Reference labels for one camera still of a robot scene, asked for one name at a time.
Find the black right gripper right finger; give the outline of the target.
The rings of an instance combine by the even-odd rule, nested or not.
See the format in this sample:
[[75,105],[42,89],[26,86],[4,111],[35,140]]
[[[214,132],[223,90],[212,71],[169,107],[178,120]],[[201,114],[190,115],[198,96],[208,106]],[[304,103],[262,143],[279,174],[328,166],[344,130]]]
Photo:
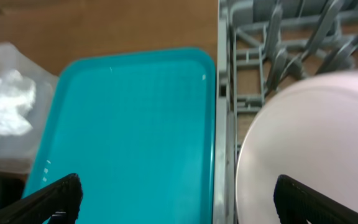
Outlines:
[[358,224],[358,213],[287,176],[278,176],[273,193],[281,224]]

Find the white round plate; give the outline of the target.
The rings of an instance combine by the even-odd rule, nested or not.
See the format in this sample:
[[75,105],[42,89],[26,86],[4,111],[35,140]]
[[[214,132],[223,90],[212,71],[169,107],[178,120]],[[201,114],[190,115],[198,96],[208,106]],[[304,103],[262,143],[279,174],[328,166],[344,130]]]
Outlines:
[[358,213],[358,70],[297,82],[257,113],[237,162],[240,223],[278,223],[280,175]]

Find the white napkin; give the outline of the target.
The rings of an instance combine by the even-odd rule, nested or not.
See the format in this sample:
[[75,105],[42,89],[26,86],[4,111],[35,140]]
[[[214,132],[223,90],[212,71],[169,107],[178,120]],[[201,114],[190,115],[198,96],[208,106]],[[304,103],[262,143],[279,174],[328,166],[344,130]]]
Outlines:
[[26,116],[33,109],[35,82],[18,70],[8,70],[0,77],[0,137],[21,136],[33,129]]

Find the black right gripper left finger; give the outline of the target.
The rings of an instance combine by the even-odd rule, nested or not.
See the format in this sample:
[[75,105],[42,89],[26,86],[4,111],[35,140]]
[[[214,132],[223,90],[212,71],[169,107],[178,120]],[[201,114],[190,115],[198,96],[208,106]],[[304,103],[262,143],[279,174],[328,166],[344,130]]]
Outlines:
[[68,174],[0,210],[0,224],[74,224],[82,199],[83,189],[78,174]]

